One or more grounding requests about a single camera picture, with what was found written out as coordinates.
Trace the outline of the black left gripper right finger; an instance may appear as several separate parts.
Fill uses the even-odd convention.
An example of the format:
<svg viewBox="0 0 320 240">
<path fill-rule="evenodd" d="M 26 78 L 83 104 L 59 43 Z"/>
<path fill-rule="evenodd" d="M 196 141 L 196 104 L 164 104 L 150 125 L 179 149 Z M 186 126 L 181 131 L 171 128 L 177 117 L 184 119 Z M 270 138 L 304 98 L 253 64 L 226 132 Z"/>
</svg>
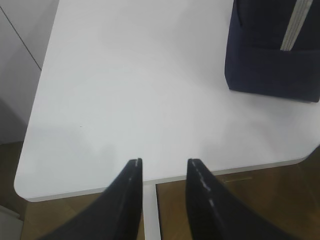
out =
<svg viewBox="0 0 320 240">
<path fill-rule="evenodd" d="M 296 165 L 215 176 L 190 159 L 185 201 L 195 240 L 310 238 L 310 193 Z"/>
</svg>

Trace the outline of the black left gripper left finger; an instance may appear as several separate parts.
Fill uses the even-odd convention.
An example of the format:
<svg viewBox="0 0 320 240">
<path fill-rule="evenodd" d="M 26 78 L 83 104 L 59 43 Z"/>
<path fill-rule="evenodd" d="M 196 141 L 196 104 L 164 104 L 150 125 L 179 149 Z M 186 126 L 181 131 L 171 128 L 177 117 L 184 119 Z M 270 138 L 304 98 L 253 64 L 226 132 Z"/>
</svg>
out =
<svg viewBox="0 0 320 240">
<path fill-rule="evenodd" d="M 86 209 L 43 240 L 135 240 L 143 207 L 143 162 L 131 159 Z"/>
</svg>

